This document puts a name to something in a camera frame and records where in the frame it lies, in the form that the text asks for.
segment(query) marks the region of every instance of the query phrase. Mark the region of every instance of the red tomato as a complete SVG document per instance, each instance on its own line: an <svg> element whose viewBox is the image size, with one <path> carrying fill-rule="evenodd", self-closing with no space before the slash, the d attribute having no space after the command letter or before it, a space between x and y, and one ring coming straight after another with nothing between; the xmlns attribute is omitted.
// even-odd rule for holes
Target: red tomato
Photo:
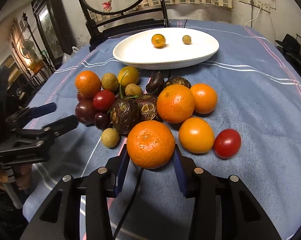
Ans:
<svg viewBox="0 0 301 240"><path fill-rule="evenodd" d="M107 89L101 90L94 96L93 103L96 110L107 112L115 103L115 95Z"/></svg>
<svg viewBox="0 0 301 240"><path fill-rule="evenodd" d="M214 151L222 159L229 159L240 149L242 139L234 129L226 129L217 135L214 142Z"/></svg>

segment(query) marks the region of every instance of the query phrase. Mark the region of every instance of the power cord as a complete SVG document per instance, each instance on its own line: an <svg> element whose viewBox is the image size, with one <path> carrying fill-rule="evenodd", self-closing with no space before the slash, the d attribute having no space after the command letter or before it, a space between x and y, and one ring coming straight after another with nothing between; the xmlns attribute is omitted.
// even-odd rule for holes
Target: power cord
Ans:
<svg viewBox="0 0 301 240"><path fill-rule="evenodd" d="M125 219L126 219L128 213L129 213L129 210L131 209L132 204L134 203L135 197L136 197L136 195L137 195L138 187L139 187L139 184L140 184L140 181L141 181L141 176L143 175L143 171L144 171L144 169L143 169L143 168L140 168L140 171L139 171L138 177L137 177L137 181L136 181L135 190L134 190L134 192L133 192L133 194L132 194L132 198L131 198L131 200L129 201L129 203L128 203L127 207L126 207L126 210L125 210L125 212L124 212L122 218L120 219L120 221L119 221L119 223L118 223L118 225L117 225L117 228L116 228L116 230L115 230L115 232L114 232L114 236L113 236L114 239L116 239L116 237L117 237L117 235L118 235L118 233L119 233L119 230L121 229L121 227L122 227L122 225L123 225L123 223L124 223L124 221L125 221Z"/></svg>
<svg viewBox="0 0 301 240"><path fill-rule="evenodd" d="M260 13L260 10L261 10L261 7L259 7L259 11L258 11L258 14L257 14L256 18L253 19L253 20L251 20L251 21L249 21L249 22L247 22L244 26L246 26L247 24L249 24L249 23L253 22L254 20L256 20L257 17L258 17L258 15L259 15L259 13Z"/></svg>
<svg viewBox="0 0 301 240"><path fill-rule="evenodd" d="M271 25L272 25L272 28L273 28L273 31L274 31L274 36L275 36L274 40L276 40L276 31L275 31L275 27L274 27L274 24L273 24L273 20L270 16L270 13L268 13L268 15L269 15L270 22L271 22Z"/></svg>

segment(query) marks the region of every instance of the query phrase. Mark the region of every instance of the chair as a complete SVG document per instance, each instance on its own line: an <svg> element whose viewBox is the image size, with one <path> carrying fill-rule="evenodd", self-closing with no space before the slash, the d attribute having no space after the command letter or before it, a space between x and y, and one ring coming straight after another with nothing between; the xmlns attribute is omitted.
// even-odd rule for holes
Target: chair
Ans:
<svg viewBox="0 0 301 240"><path fill-rule="evenodd" d="M289 34L286 34L283 41L277 41L276 43L281 47L277 47L277 49L285 56L287 53L301 60L300 55L300 44L299 42Z"/></svg>

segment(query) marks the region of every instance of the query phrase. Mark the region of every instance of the flower embroidery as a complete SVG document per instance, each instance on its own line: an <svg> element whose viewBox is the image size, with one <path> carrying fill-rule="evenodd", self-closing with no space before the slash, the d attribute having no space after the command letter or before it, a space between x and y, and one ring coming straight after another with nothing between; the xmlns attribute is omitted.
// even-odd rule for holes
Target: flower embroidery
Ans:
<svg viewBox="0 0 301 240"><path fill-rule="evenodd" d="M102 3L103 7L104 7L104 12L110 12L111 11L111 1L108 2L104 2Z"/></svg>

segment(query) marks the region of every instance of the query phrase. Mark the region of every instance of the yellow fruit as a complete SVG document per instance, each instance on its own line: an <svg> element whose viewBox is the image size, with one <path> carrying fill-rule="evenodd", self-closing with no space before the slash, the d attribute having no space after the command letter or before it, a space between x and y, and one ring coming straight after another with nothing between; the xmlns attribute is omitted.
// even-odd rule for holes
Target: yellow fruit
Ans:
<svg viewBox="0 0 301 240"><path fill-rule="evenodd" d="M183 122L178 137L183 148L195 154L207 153L214 145L212 128L199 117L192 117Z"/></svg>
<svg viewBox="0 0 301 240"><path fill-rule="evenodd" d="M191 37L188 36L188 35L185 35L185 36L183 37L183 43L185 43L185 44L190 44L190 43L191 43Z"/></svg>
<svg viewBox="0 0 301 240"><path fill-rule="evenodd" d="M101 79L101 86L103 89L115 92L119 87L117 77L113 73L106 73Z"/></svg>
<svg viewBox="0 0 301 240"><path fill-rule="evenodd" d="M155 34L151 38L151 43L156 47L156 48L161 48L166 44L166 39L163 35L161 34Z"/></svg>
<svg viewBox="0 0 301 240"><path fill-rule="evenodd" d="M125 88L125 94L126 95L132 95L132 96L141 96L143 94L143 90L140 86L137 86L135 84L129 84Z"/></svg>
<svg viewBox="0 0 301 240"><path fill-rule="evenodd" d="M101 142L107 148L115 147L119 139L119 133L114 128L107 128L101 133Z"/></svg>
<svg viewBox="0 0 301 240"><path fill-rule="evenodd" d="M117 79L119 84L121 83L124 87L129 84L137 84L139 82L139 72L136 68L131 66L123 67L119 71Z"/></svg>

